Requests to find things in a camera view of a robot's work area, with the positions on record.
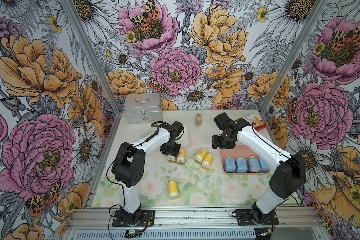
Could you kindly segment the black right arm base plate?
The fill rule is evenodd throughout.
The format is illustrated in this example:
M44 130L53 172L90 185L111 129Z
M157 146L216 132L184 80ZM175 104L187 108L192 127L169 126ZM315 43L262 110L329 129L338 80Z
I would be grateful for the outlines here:
M236 209L231 216L237 220L239 226L277 226L279 220L275 211L263 214L252 209Z

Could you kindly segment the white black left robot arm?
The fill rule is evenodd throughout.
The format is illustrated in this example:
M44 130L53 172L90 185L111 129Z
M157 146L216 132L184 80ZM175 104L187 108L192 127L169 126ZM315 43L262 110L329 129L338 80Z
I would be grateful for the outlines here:
M161 154L174 159L181 149L177 140L182 137L184 127L180 122L169 124L157 121L152 123L151 127L155 127L156 130L148 137L132 144L122 143L113 164L109 167L115 177L112 183L121 186L124 199L114 218L130 226L137 225L142 218L142 205L136 185L143 177L146 155L159 148Z

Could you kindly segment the blue pencil sharpener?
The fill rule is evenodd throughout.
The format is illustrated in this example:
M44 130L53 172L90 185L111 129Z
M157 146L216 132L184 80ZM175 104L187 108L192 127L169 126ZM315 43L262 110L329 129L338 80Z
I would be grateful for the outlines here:
M236 171L236 161L233 158L228 157L224 160L223 167L226 173L234 173Z
M259 160L256 159L254 156L250 156L250 158L248 159L248 168L250 172L258 173L261 169Z
M243 158L238 158L236 160L236 172L243 174L248 172L247 161Z
M260 166L260 172L268 172L271 169L269 164L264 159L259 158L258 161Z

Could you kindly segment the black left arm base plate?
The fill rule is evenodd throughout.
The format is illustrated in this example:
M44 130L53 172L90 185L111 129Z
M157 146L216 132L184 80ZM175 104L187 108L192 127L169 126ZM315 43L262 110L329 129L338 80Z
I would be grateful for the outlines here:
M155 210L137 210L134 214L116 210L111 223L113 227L153 227L155 213Z

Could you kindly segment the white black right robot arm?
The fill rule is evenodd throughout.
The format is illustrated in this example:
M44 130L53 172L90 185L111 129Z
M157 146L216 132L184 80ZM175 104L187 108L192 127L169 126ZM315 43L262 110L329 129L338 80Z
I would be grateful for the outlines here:
M300 154L282 150L262 137L255 127L243 118L232 120L226 113L214 118L222 131L213 135L214 149L234 149L236 142L249 147L274 171L269 181L270 188L257 200L251 209L251 221L263 225L270 213L281 205L291 194L306 183L305 159Z

